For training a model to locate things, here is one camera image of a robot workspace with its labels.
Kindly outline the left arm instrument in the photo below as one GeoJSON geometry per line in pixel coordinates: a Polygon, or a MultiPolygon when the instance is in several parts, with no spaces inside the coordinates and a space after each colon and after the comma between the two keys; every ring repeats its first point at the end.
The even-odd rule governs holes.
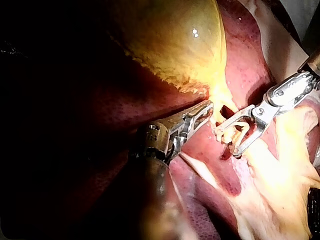
{"type": "Polygon", "coordinates": [[[188,114],[175,114],[148,122],[137,129],[128,158],[154,158],[168,165],[187,142],[190,127],[191,117],[188,114]]]}

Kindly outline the left arm instrument jaw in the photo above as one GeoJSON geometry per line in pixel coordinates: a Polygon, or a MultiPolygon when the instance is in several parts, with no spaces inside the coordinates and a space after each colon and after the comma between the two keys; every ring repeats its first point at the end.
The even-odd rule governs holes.
{"type": "Polygon", "coordinates": [[[184,118],[197,118],[201,115],[206,115],[210,110],[212,110],[214,104],[210,100],[204,100],[198,104],[186,109],[183,113],[184,118]]]}
{"type": "Polygon", "coordinates": [[[213,110],[207,109],[207,110],[201,110],[196,114],[190,115],[189,121],[188,121],[187,135],[188,136],[194,135],[199,130],[199,128],[201,128],[203,125],[205,125],[208,122],[212,114],[213,114],[213,110]]]}

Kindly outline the right arm instrument jaw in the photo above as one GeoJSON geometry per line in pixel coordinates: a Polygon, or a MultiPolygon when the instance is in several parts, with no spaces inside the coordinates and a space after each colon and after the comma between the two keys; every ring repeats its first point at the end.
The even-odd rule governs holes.
{"type": "Polygon", "coordinates": [[[248,136],[247,133],[249,132],[250,126],[247,122],[239,121],[236,122],[235,125],[243,126],[241,133],[232,149],[232,155],[234,157],[241,157],[245,153],[245,151],[251,146],[251,144],[253,144],[264,133],[266,129],[266,123],[264,121],[257,120],[254,123],[253,131],[248,136]]]}
{"type": "Polygon", "coordinates": [[[222,122],[220,125],[218,125],[215,128],[215,134],[222,135],[226,129],[228,129],[229,127],[232,126],[232,124],[235,124],[242,119],[248,119],[248,120],[253,121],[254,117],[253,117],[252,112],[255,107],[256,106],[254,104],[251,104],[251,105],[237,111],[233,116],[226,119],[224,122],[222,122]]]}

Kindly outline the right arm instrument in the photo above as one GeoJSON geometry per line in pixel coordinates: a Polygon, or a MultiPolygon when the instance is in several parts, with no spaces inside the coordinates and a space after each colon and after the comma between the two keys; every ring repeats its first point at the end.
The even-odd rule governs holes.
{"type": "Polygon", "coordinates": [[[311,72],[295,73],[263,95],[263,99],[252,110],[256,123],[270,123],[274,117],[296,107],[313,90],[320,89],[320,78],[311,72]]]}

